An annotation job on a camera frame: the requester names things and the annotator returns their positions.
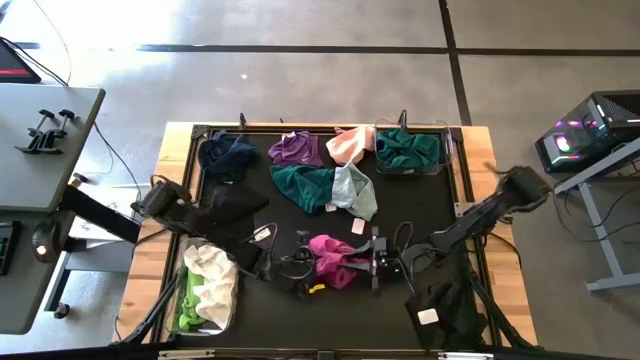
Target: magenta cloth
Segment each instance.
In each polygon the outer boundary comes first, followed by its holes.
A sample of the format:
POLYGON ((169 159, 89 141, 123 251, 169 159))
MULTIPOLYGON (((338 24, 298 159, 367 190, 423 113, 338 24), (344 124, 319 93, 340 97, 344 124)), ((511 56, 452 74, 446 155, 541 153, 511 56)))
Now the magenta cloth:
MULTIPOLYGON (((329 235, 318 235, 311 239, 309 247, 316 255, 316 272, 329 285, 336 289, 342 289, 347 286, 356 272, 346 269, 340 264, 347 263, 344 254, 354 250, 351 246, 343 241, 333 239, 329 235)), ((349 259, 349 262, 366 262, 365 259, 349 259)))
POLYGON ((311 165, 323 167, 318 154, 318 137, 308 131, 294 132, 269 149, 274 165, 311 165))

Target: teal cloth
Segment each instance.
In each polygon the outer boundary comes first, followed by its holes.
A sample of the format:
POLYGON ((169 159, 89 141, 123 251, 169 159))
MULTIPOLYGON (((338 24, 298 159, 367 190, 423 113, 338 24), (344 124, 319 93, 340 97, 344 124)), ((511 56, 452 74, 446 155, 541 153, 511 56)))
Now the teal cloth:
POLYGON ((367 221, 378 211, 373 182, 352 162, 336 168, 331 204, 367 221))
POLYGON ((196 305, 200 303, 200 298, 193 293, 194 286, 204 285, 204 276, 197 275, 189 270, 187 275, 187 293, 182 301, 182 314, 178 320, 181 331, 188 332, 192 325, 200 325, 205 320, 196 313, 196 305))
POLYGON ((308 165, 271 166, 269 173, 278 190, 307 214, 319 214, 331 201, 334 169, 308 165))
POLYGON ((428 168, 438 164, 440 140, 433 135, 389 129, 376 135, 376 154, 388 167, 428 168))

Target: black floor line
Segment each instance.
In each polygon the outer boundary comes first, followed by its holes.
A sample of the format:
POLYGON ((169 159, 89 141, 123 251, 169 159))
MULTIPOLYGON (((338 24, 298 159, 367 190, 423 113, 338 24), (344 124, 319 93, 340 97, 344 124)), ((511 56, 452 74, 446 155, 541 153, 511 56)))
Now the black floor line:
POLYGON ((462 80, 460 60, 458 59, 458 52, 456 51, 456 39, 453 35, 453 24, 451 23, 451 14, 449 14, 449 5, 447 4, 447 0, 438 0, 438 4, 440 5, 440 15, 442 16, 442 25, 444 27, 444 37, 447 41, 447 50, 449 50, 449 63, 451 64, 453 91, 456 94, 456 100, 458 103, 460 123, 465 126, 470 126, 471 113, 469 112, 467 94, 464 91, 464 81, 462 80))
POLYGON ((458 48, 459 55, 478 56, 640 56, 640 49, 501 49, 458 48))
MULTIPOLYGON (((15 41, 25 50, 37 50, 42 46, 36 42, 15 41)), ((118 51, 133 49, 140 52, 164 53, 307 53, 307 54, 450 54, 476 56, 612 56, 639 57, 640 49, 505 49, 505 48, 454 48, 406 47, 406 46, 299 46, 299 45, 189 45, 189 44, 133 44, 123 47, 87 46, 95 51, 118 51)))

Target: clothing item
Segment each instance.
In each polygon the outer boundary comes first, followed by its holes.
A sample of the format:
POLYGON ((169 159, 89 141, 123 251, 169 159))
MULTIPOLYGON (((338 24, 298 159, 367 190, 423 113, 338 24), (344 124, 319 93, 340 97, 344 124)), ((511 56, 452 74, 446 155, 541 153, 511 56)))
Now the clothing item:
POLYGON ((184 264, 189 271, 203 277, 202 285, 193 286, 193 294, 200 299, 196 313, 215 323, 224 331, 231 322, 235 307, 238 268, 227 253, 212 246, 194 245, 184 252, 184 264))
POLYGON ((289 200, 309 215, 317 215, 331 201, 334 169, 308 165, 271 166, 271 180, 289 200))
POLYGON ((322 167, 318 137, 308 131, 293 132, 269 149, 274 165, 311 165, 322 167))
POLYGON ((238 266, 252 269, 260 249, 239 240, 253 232, 253 214, 268 204, 268 198, 241 183, 217 185, 208 208, 211 231, 207 239, 231 254, 238 266))
POLYGON ((256 148, 245 135, 229 135, 220 130, 198 150, 200 167, 219 183, 244 179, 245 169, 255 158, 256 148))
POLYGON ((331 191, 331 204, 371 221, 378 211, 373 183, 353 163, 336 168, 331 191))
POLYGON ((341 267, 340 264, 366 262, 365 259, 345 258, 344 254, 349 254, 355 249, 329 235, 314 237, 309 242, 309 247, 316 255, 317 275, 336 289, 344 288, 357 275, 355 271, 341 267))
POLYGON ((392 168, 428 168, 438 164, 440 140, 436 136, 411 135, 403 129, 378 133, 378 160, 392 168))
POLYGON ((487 325, 484 315, 476 311, 473 296, 462 279, 436 283, 419 289, 406 302, 413 328, 424 350, 475 349, 483 343, 482 331, 487 325), (421 311, 437 313, 437 321, 421 321, 421 311))
POLYGON ((338 136, 327 141, 327 149, 333 160, 344 165, 348 162, 357 164, 364 156, 364 151, 373 151, 376 130, 372 126, 358 126, 351 130, 336 129, 338 136))
POLYGON ((187 289, 182 301, 182 314, 178 320, 180 331, 188 332, 192 325, 200 325, 205 319, 196 312, 196 306, 200 303, 200 298, 193 293, 195 286, 204 284, 204 276, 194 274, 191 270, 187 274, 187 289))

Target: pink cloth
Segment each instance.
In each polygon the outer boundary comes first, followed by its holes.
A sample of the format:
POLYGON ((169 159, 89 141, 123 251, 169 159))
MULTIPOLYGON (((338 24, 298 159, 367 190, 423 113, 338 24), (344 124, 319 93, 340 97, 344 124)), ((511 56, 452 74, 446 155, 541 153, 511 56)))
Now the pink cloth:
POLYGON ((333 239, 329 235, 318 235, 311 239, 309 247, 317 257, 316 272, 318 276, 322 277, 329 285, 336 289, 342 289, 356 277, 355 271, 339 266, 347 263, 344 254, 354 250, 351 246, 333 239))
POLYGON ((338 136, 327 141, 329 154, 336 163, 344 165, 351 161, 357 164, 362 160, 364 151, 373 151, 376 129, 372 126, 358 126, 344 131, 336 129, 338 136))

